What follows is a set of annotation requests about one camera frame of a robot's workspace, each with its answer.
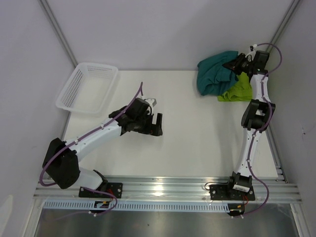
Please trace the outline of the lime green shorts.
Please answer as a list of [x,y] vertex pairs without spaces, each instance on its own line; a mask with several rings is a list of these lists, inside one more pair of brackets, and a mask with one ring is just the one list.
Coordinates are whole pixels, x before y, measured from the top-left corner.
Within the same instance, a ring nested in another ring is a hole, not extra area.
[[252,86],[249,77],[246,73],[241,73],[237,76],[237,83],[224,92],[222,95],[217,96],[220,102],[249,102],[252,99]]

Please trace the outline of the teal green shorts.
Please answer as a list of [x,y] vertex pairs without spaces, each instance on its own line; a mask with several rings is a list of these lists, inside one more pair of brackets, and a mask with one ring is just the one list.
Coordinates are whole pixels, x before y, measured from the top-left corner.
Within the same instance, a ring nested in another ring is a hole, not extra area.
[[197,65],[197,90],[200,95],[219,96],[233,87],[237,82],[237,76],[223,64],[235,60],[237,51],[224,51],[210,56]]

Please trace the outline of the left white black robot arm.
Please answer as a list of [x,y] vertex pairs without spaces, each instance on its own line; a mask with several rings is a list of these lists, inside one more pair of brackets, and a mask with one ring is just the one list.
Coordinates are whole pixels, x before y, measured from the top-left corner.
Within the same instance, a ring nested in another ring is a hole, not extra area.
[[161,136],[162,114],[154,114],[156,103],[155,98],[136,98],[109,114],[92,131],[68,141],[52,140],[42,165],[44,172],[61,189],[79,186],[88,188],[95,197],[103,197],[107,192],[106,178],[97,170],[80,167],[79,163],[99,146],[127,132]]

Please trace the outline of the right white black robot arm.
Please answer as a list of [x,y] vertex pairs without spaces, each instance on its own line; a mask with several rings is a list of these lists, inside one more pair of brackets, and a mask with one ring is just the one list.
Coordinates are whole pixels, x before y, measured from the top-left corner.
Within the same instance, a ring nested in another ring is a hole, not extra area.
[[253,191],[254,175],[251,171],[257,144],[262,133],[267,129],[276,108],[268,96],[269,72],[265,66],[269,56],[269,53],[258,50],[252,59],[248,59],[247,55],[241,53],[236,59],[223,64],[224,68],[236,75],[246,73],[252,87],[252,99],[241,119],[244,137],[239,162],[225,187],[226,195],[230,199],[246,196]]

